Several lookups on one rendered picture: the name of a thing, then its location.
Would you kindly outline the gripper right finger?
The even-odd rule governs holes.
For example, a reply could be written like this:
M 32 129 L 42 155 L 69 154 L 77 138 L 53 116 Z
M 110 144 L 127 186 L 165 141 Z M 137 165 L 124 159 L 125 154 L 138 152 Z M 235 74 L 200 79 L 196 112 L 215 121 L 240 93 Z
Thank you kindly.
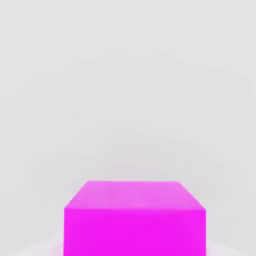
M 206 256 L 251 256 L 246 252 L 236 250 L 213 240 L 206 242 Z

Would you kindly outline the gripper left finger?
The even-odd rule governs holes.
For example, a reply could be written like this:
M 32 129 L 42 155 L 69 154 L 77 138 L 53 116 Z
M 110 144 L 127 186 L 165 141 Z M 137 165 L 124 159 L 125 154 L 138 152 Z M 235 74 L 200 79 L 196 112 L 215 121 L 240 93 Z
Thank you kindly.
M 59 231 L 50 240 L 32 246 L 27 256 L 63 256 L 64 232 Z

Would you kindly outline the small magenta cube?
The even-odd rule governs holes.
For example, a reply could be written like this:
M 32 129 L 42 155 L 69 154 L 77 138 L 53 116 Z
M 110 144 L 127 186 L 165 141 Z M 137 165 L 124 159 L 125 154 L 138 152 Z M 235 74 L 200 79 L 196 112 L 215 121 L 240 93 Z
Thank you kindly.
M 176 181 L 88 181 L 64 208 L 63 256 L 206 256 L 206 210 Z

